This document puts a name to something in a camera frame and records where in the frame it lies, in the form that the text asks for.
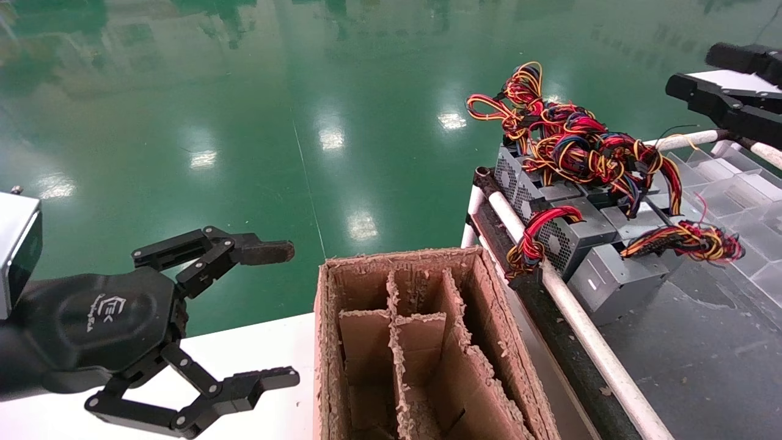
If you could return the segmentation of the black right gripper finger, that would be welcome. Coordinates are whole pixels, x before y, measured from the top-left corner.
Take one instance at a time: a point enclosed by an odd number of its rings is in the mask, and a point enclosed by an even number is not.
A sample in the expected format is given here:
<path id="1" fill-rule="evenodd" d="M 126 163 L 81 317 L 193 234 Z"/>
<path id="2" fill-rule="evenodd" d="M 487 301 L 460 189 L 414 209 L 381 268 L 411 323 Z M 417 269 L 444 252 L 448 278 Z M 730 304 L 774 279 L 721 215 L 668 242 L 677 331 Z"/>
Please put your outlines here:
<path id="1" fill-rule="evenodd" d="M 781 49 L 765 45 L 716 43 L 706 54 L 706 64 L 738 73 L 751 73 L 781 86 Z"/>
<path id="2" fill-rule="evenodd" d="M 781 94 L 779 92 L 726 89 L 684 73 L 667 81 L 667 95 L 687 103 L 735 137 L 781 147 Z"/>

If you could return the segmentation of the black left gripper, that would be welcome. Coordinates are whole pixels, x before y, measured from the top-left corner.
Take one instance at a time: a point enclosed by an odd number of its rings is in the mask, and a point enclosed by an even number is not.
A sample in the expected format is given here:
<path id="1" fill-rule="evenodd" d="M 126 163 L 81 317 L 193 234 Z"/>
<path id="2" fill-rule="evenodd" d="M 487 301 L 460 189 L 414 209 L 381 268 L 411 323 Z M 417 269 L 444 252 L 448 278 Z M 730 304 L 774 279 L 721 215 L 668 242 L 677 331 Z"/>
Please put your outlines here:
<path id="1" fill-rule="evenodd" d="M 265 392 L 295 387 L 293 367 L 237 373 L 218 381 L 179 346 L 186 334 L 185 298 L 201 295 L 235 265 L 289 262 L 289 240 L 254 233 L 195 229 L 132 251 L 137 270 L 80 274 L 28 286 L 2 320 L 1 398 L 78 394 L 103 387 L 84 409 L 107 424 L 195 439 L 218 418 L 252 411 Z M 185 268 L 172 279 L 162 273 Z M 198 391 L 181 409 L 125 399 L 171 367 Z"/>

